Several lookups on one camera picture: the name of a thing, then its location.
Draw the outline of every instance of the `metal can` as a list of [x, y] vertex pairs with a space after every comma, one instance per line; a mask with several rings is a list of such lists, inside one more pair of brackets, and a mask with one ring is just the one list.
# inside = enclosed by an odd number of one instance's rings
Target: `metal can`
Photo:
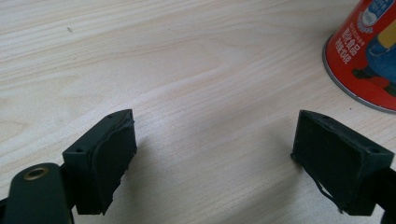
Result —
[[327, 41], [323, 62], [354, 99], [396, 113], [395, 0], [361, 0]]

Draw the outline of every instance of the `red label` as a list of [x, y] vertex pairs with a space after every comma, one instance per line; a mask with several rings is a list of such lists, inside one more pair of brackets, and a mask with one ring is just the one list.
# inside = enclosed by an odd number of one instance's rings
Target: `red label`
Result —
[[395, 0], [362, 0], [331, 37], [334, 77], [362, 100], [396, 112]]

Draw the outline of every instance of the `black plastic part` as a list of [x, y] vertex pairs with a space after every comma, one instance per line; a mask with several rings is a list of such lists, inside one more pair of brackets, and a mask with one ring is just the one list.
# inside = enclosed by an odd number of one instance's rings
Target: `black plastic part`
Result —
[[352, 216], [373, 213], [375, 184], [393, 159], [391, 151], [335, 119], [304, 110], [300, 112], [291, 156], [322, 194]]
[[66, 172], [66, 168], [64, 167], [64, 164], [61, 165], [61, 174], [62, 174], [62, 180], [64, 182], [64, 192], [66, 194], [66, 202], [67, 202], [67, 207], [69, 210], [72, 210], [72, 208], [76, 205], [76, 183], [73, 182], [73, 178]]
[[380, 174], [374, 199], [386, 211], [382, 223], [396, 223], [396, 172], [394, 170], [388, 169]]
[[4, 222], [73, 223], [57, 164], [41, 163], [15, 175], [7, 199]]
[[7, 198], [0, 201], [0, 224], [4, 223], [4, 214], [6, 212]]
[[68, 194], [79, 214], [106, 212], [135, 153], [132, 110], [106, 116], [63, 153], [64, 176], [75, 186]]

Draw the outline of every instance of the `wooden table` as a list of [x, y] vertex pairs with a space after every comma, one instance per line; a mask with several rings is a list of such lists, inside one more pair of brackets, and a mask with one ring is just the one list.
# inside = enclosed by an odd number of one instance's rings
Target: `wooden table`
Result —
[[326, 39], [357, 0], [0, 3], [0, 198], [103, 116], [137, 155], [106, 215], [77, 223], [379, 223], [341, 215], [290, 159], [300, 109], [393, 151], [394, 115], [344, 94]]

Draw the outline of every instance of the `can rim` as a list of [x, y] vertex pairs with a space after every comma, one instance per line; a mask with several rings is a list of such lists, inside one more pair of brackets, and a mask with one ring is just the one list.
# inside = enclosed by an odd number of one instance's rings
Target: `can rim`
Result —
[[390, 113], [390, 114], [396, 114], [395, 110], [391, 110], [385, 107], [382, 107], [380, 105], [375, 105], [373, 103], [370, 103], [366, 100], [364, 100], [363, 98], [359, 97], [357, 94], [355, 94], [353, 91], [350, 91], [346, 86], [344, 86], [338, 79], [337, 77], [334, 75], [334, 73], [332, 72], [332, 69], [330, 68], [329, 64], [327, 63], [327, 57], [326, 57], [326, 49], [327, 49], [327, 45], [330, 41], [330, 39], [332, 38], [332, 35], [329, 37], [329, 39], [327, 39], [324, 47], [323, 47], [323, 51], [322, 51], [322, 60], [323, 60], [323, 64], [324, 67], [330, 77], [330, 79], [343, 91], [345, 92], [347, 95], [349, 95], [350, 97], [352, 97], [352, 99], [358, 101], [359, 103], [362, 103], [363, 105], [367, 105], [368, 107], [371, 107], [372, 109], [376, 109], [379, 110], [381, 112], [386, 112], [386, 113]]

